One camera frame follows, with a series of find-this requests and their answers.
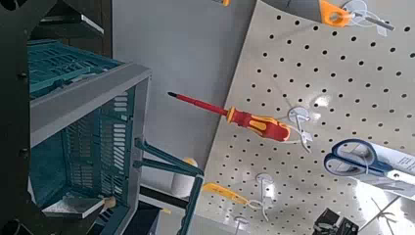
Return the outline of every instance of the dark metal frame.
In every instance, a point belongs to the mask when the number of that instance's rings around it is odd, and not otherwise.
[[[84,219],[48,218],[27,192],[30,164],[30,111],[27,39],[57,0],[27,1],[15,11],[0,5],[2,90],[0,102],[0,232],[18,224],[35,235],[86,234],[101,209]]]

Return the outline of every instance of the screwdriver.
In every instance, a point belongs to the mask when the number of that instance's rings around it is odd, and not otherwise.
[[[262,138],[273,139],[280,142],[287,141],[290,138],[290,127],[274,117],[253,116],[250,113],[237,111],[235,107],[231,107],[231,109],[227,111],[203,101],[195,100],[173,92],[168,92],[168,95],[202,109],[225,116],[228,123],[235,122],[239,126],[253,131]]]
[[[227,7],[231,3],[231,0],[212,0],[213,2],[217,2],[222,4],[223,6]]]

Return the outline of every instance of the yellow tool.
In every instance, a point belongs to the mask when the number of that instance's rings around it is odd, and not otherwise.
[[[257,200],[248,200],[241,195],[235,193],[234,191],[227,189],[225,187],[222,187],[215,183],[206,183],[202,189],[202,191],[211,192],[215,194],[219,194],[229,200],[234,201],[235,203],[242,204],[244,206],[248,206],[254,210],[259,210],[262,208],[262,202]]]

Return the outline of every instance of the scissors handle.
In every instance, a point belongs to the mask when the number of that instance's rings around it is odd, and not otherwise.
[[[339,171],[333,167],[333,165],[338,165],[338,164],[346,164],[350,166],[350,168],[345,171]],[[324,167],[327,169],[327,171],[337,176],[355,176],[359,174],[364,174],[366,172],[365,167],[361,167],[360,165],[357,165],[357,164],[347,163],[343,159],[335,156],[334,154],[328,154],[326,156],[326,158],[324,159]]]
[[[341,147],[344,144],[363,145],[369,151],[369,156],[362,157],[362,156],[357,156],[354,153],[342,152]],[[378,161],[378,154],[376,153],[376,150],[373,148],[373,146],[370,143],[360,140],[360,139],[347,139],[347,140],[341,141],[337,143],[335,146],[333,146],[332,153],[335,156],[338,156],[346,160],[350,160],[351,162],[355,162],[356,164],[362,165],[365,168],[369,166],[371,169],[375,169],[375,170],[382,171],[382,172],[393,170],[393,167],[390,166],[389,164]]]

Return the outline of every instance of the scissors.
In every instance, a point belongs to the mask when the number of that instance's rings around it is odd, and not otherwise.
[[[357,147],[351,152],[343,151],[342,146],[349,144],[357,144]],[[324,159],[324,167],[337,176],[372,174],[415,185],[414,175],[396,170],[390,164],[379,161],[373,146],[359,139],[347,139],[333,146],[332,153]]]

